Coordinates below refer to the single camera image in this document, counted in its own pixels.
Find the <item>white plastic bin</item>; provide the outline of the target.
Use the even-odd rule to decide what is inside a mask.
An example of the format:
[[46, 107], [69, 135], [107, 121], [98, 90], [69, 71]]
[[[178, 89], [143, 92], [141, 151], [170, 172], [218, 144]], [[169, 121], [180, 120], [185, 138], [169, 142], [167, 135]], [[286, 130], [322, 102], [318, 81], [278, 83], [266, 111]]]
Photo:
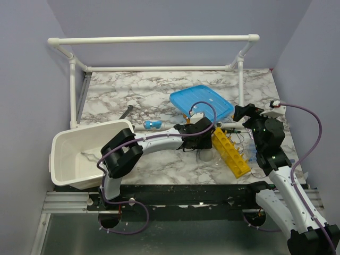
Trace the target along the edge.
[[101, 158], [101, 148], [125, 128], [133, 130], [131, 122], [122, 119], [81, 126], [55, 135], [49, 159], [52, 182], [56, 186], [69, 185], [79, 190], [99, 186], [103, 172], [80, 153]]

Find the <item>metal crucible tongs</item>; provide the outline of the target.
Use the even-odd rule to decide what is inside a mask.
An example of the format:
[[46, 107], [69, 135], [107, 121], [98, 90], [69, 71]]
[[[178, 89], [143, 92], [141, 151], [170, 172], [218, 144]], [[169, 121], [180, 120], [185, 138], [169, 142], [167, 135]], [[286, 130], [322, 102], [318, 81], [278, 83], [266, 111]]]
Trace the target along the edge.
[[86, 152], [81, 152], [80, 154], [90, 162], [96, 163], [100, 160], [100, 158], [98, 158], [95, 154], [89, 154], [89, 153], [86, 153]]

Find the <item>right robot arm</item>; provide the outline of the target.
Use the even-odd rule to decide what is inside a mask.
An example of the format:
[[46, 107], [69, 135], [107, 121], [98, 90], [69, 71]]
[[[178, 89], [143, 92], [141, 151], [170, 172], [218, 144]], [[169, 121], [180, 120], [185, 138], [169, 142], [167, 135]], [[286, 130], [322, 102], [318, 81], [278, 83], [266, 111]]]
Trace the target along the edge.
[[281, 148], [284, 126], [278, 117], [288, 104], [271, 101], [270, 109], [254, 104], [235, 108], [234, 120], [245, 116], [243, 126], [252, 132], [259, 167], [282, 196], [278, 199], [265, 181], [252, 183], [244, 195], [250, 208], [260, 206], [287, 238], [290, 254], [336, 254], [339, 227], [329, 224], [310, 201], [295, 175], [296, 166]]

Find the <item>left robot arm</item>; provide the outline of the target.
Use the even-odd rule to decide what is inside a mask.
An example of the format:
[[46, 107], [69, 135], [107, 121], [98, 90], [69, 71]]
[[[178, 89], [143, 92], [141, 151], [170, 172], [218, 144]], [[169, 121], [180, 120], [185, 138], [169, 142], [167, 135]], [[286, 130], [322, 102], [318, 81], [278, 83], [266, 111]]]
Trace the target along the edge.
[[99, 203], [107, 210], [117, 206], [122, 177], [130, 173], [141, 156], [163, 150], [206, 150], [212, 148], [212, 135], [217, 113], [214, 107], [204, 101], [193, 104], [209, 106], [213, 120], [203, 117], [194, 124], [177, 124], [174, 127], [152, 135], [136, 134], [129, 128], [121, 129], [100, 151], [97, 168], [103, 171]]

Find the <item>frosted watch glass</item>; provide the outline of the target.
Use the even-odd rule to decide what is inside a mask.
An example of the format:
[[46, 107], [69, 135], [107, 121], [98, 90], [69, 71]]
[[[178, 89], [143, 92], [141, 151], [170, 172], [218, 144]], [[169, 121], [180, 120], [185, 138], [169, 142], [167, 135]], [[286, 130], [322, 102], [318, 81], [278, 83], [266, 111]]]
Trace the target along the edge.
[[211, 149], [202, 149], [199, 151], [199, 158], [203, 162], [209, 162], [213, 159], [214, 152]]

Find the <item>yellow test tube rack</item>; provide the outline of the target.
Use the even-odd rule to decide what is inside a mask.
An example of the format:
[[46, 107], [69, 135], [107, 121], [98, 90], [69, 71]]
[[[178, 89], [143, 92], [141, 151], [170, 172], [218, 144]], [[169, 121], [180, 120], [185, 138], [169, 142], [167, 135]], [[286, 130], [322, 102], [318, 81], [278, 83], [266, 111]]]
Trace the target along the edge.
[[237, 179], [250, 172], [248, 161], [243, 158], [239, 148], [235, 147], [235, 142], [232, 142], [221, 128], [215, 128], [211, 140], [212, 145]]

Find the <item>black metal rod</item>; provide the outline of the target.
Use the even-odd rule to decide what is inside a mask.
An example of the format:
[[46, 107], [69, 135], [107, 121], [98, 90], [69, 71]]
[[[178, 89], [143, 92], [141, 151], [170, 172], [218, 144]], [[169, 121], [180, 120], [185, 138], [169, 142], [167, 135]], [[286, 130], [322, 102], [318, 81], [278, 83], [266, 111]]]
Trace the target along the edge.
[[133, 106], [132, 105], [128, 105], [127, 110], [120, 116], [120, 120], [125, 119], [130, 112], [133, 110]]

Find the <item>black mounting rail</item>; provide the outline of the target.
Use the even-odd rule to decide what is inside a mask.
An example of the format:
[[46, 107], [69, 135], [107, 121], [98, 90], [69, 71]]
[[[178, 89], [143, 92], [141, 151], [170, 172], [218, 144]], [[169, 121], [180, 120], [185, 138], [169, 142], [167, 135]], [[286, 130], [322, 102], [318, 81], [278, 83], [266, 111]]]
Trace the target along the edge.
[[120, 187], [114, 204], [100, 192], [89, 194], [89, 211], [125, 221], [244, 220], [263, 225], [266, 213], [255, 204], [250, 185], [127, 185]]

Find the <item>white PVC pipe frame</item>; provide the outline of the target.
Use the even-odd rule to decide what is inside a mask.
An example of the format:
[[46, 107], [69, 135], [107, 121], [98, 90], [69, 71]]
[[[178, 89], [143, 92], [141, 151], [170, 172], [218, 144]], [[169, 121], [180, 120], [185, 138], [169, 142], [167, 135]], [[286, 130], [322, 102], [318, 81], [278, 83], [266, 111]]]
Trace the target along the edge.
[[[69, 60], [70, 68], [70, 128], [79, 127], [75, 91], [75, 69], [91, 72], [134, 72], [134, 71], [230, 71], [235, 67], [239, 77], [239, 105], [244, 105], [244, 58], [251, 47], [260, 39], [258, 34], [248, 35], [204, 35], [204, 36], [137, 36], [137, 37], [92, 37], [92, 38], [48, 38], [47, 43]], [[122, 44], [122, 43], [169, 43], [245, 41], [246, 45], [229, 65], [225, 66], [133, 66], [133, 67], [92, 67], [83, 64], [64, 45]]]

